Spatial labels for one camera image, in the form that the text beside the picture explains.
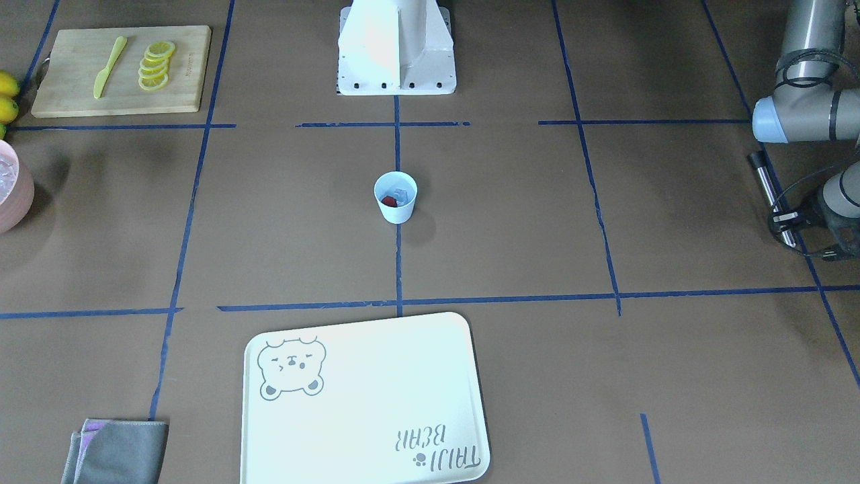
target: whole lemon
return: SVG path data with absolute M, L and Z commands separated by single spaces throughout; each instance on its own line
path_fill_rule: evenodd
M 6 71 L 0 71 L 0 94 L 8 97 L 18 96 L 21 85 Z
M 0 124 L 9 124 L 18 117 L 18 103 L 11 97 L 0 95 Z

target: light blue joint cap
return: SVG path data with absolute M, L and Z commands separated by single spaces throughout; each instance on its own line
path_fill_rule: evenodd
M 762 143 L 789 142 L 785 137 L 783 125 L 779 122 L 773 97 L 768 96 L 755 103 L 755 109 L 752 111 L 752 133 L 755 139 Z

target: knife handle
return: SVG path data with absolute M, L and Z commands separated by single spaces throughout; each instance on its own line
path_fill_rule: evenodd
M 126 39 L 125 37 L 120 36 L 116 38 L 116 41 L 114 42 L 114 49 L 110 51 L 110 58 L 107 59 L 108 69 L 114 68 L 114 64 L 116 64 L 116 59 L 120 58 L 122 49 L 126 48 L 126 42 L 128 42 L 128 39 Z

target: logo on cutting board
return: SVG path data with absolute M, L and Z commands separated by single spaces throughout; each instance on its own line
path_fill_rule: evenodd
M 445 425 L 416 427 L 397 431 L 394 450 L 421 450 L 412 457 L 412 463 L 419 468 L 429 464 L 430 472 L 467 469 L 481 465 L 476 445 L 451 447 L 445 443 Z
M 305 343 L 301 339 L 285 339 L 279 344 L 266 342 L 257 356 L 257 366 L 263 373 L 260 395 L 275 400 L 284 392 L 297 392 L 314 396 L 323 390 L 323 360 L 325 345 L 314 339 Z

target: bear face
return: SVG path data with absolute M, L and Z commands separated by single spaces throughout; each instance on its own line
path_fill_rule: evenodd
M 257 366 L 263 373 L 260 395 L 274 400 L 282 392 L 303 390 L 307 395 L 316 395 L 323 390 L 325 346 L 315 339 L 305 343 L 301 339 L 290 339 L 272 344 L 257 357 Z

